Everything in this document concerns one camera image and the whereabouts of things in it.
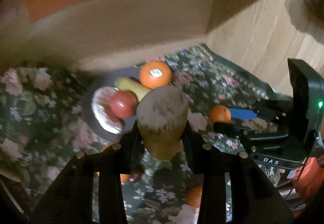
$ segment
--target black cable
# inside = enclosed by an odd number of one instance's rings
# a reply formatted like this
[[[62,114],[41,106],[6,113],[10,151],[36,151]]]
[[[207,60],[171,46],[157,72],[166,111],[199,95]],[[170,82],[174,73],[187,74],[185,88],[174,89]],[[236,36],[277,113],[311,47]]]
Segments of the black cable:
[[[302,175],[302,173],[303,173],[303,171],[304,171],[304,169],[305,169],[305,167],[306,167],[306,164],[307,164],[308,159],[309,159],[309,156],[307,156],[307,158],[306,158],[306,160],[305,160],[305,163],[303,164],[302,170],[300,171],[300,173],[299,173],[299,175],[298,175],[298,177],[297,177],[297,179],[296,179],[295,184],[293,184],[293,187],[291,188],[291,190],[289,191],[288,195],[286,196],[285,201],[288,199],[288,197],[290,196],[291,192],[292,192],[292,191],[294,190],[294,188],[297,186],[297,183],[298,183],[298,181],[299,181],[299,178],[301,177],[301,175]]]

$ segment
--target orange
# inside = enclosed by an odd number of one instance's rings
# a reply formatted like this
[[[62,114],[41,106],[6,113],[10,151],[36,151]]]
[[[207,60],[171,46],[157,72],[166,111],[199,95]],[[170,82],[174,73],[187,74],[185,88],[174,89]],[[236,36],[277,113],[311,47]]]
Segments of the orange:
[[[197,186],[190,189],[187,192],[187,204],[193,208],[199,208],[201,202],[201,195],[203,193],[203,187]]]
[[[107,144],[106,146],[103,146],[102,149],[101,149],[101,152],[103,152],[106,148],[108,148],[109,146],[115,144],[116,142],[112,142],[112,143],[109,143]],[[120,181],[122,183],[125,183],[127,180],[129,180],[129,177],[130,175],[127,175],[127,174],[120,174]]]
[[[231,112],[224,105],[215,105],[209,113],[209,120],[212,124],[216,122],[229,124],[231,122]]]
[[[169,66],[160,61],[150,61],[140,69],[140,82],[147,88],[155,89],[171,82],[172,73]]]

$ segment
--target red fruit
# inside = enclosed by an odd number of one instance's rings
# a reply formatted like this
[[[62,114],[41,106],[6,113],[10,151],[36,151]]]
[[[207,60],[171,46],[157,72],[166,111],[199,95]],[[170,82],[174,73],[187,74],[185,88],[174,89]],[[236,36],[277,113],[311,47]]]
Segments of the red fruit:
[[[136,113],[137,99],[126,90],[116,92],[110,98],[110,107],[114,115],[121,119],[132,117]]]

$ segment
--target floral tablecloth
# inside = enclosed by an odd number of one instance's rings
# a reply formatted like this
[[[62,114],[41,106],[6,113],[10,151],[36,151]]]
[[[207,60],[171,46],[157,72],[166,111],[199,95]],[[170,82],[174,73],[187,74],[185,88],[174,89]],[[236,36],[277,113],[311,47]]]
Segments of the floral tablecloth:
[[[193,130],[223,152],[236,154],[244,148],[238,140],[212,130],[208,112],[215,104],[248,107],[256,98],[268,98],[235,66],[212,53],[204,44],[168,54],[166,62],[190,103],[188,120]],[[99,152],[108,144],[95,135],[82,119],[80,101],[86,87],[65,70],[24,64],[8,70],[0,83],[0,168],[16,172],[34,208],[48,186],[78,151]],[[258,131],[274,131],[261,119],[233,120]],[[199,209],[186,204],[189,189],[201,185],[203,176],[188,168],[183,148],[171,161],[157,161],[148,153],[141,160],[145,169],[139,182],[123,185],[124,207],[129,223],[195,223]],[[276,185],[280,172],[259,165]],[[226,179],[226,220],[232,218],[230,179]],[[93,218],[98,221],[98,189],[93,193]]]

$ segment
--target metal bolt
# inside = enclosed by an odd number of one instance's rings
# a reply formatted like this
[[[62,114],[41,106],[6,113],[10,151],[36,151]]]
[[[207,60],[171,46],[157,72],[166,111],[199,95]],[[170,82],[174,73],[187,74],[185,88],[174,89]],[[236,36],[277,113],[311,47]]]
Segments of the metal bolt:
[[[241,157],[241,158],[248,158],[248,154],[247,154],[247,152],[239,152],[239,156]]]
[[[83,158],[85,156],[85,152],[77,152],[76,157],[77,158]]]
[[[205,149],[205,150],[210,150],[210,149],[212,149],[212,146],[211,146],[210,144],[203,144],[202,147],[203,147],[203,149]]]
[[[121,148],[122,146],[121,146],[121,144],[113,144],[112,146],[111,146],[111,148],[113,149],[113,150],[119,150],[120,148]]]

